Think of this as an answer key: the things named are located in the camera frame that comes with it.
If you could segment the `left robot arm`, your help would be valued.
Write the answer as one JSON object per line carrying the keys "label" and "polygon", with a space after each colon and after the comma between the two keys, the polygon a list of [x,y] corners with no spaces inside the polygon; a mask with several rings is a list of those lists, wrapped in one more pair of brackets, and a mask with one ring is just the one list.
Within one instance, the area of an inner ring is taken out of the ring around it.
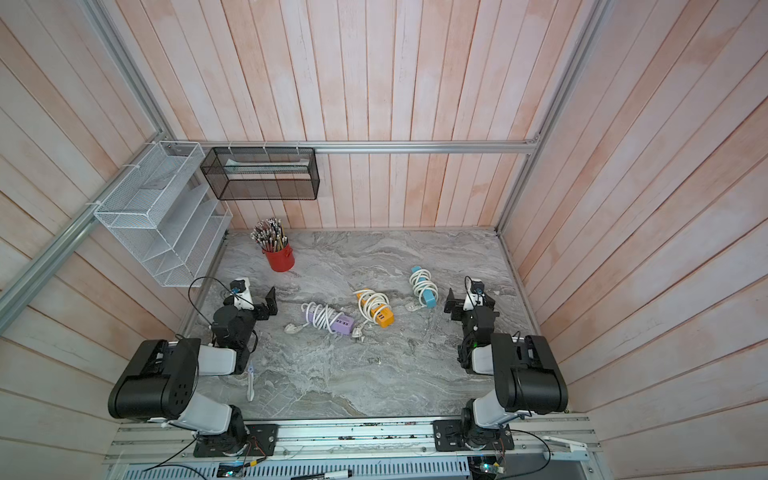
{"label": "left robot arm", "polygon": [[245,280],[230,284],[231,295],[213,315],[212,343],[180,336],[174,341],[145,340],[110,392],[107,409],[115,419],[171,425],[193,433],[196,458],[274,454],[278,426],[248,423],[242,410],[197,390],[202,377],[248,374],[248,396],[255,395],[250,356],[258,345],[255,324],[278,313],[276,291],[254,304]]}

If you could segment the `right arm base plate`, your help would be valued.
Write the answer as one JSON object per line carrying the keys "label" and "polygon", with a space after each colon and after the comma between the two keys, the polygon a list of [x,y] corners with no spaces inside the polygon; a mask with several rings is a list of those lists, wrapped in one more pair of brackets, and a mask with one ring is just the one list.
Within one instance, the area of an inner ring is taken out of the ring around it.
{"label": "right arm base plate", "polygon": [[470,450],[511,451],[515,443],[510,433],[500,429],[484,429],[461,419],[432,422],[435,449],[439,452]]}

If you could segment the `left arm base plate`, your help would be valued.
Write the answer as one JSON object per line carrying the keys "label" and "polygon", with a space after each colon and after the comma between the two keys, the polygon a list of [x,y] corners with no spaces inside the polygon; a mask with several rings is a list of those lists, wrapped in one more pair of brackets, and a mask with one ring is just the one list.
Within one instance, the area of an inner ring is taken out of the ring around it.
{"label": "left arm base plate", "polygon": [[196,440],[193,457],[269,457],[274,454],[278,431],[274,423],[247,423],[219,435],[203,435]]}

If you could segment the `teal power strip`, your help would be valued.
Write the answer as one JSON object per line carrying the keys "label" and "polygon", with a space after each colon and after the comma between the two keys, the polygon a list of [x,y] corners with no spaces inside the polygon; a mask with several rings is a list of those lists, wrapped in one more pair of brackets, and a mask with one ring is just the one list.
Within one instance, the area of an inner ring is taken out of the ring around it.
{"label": "teal power strip", "polygon": [[421,308],[435,308],[438,303],[439,292],[432,281],[429,270],[414,266],[409,277],[413,294],[416,296]]}

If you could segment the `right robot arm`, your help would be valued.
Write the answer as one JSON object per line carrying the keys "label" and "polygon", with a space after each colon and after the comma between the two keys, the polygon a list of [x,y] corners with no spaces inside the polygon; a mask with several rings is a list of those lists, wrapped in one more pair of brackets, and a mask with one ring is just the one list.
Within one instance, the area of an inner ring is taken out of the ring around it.
{"label": "right robot arm", "polygon": [[433,423],[437,450],[512,450],[512,421],[565,412],[566,382],[545,337],[497,332],[495,301],[480,288],[462,301],[449,293],[444,311],[462,324],[460,366],[470,374],[491,377],[494,386],[469,400],[457,420]]}

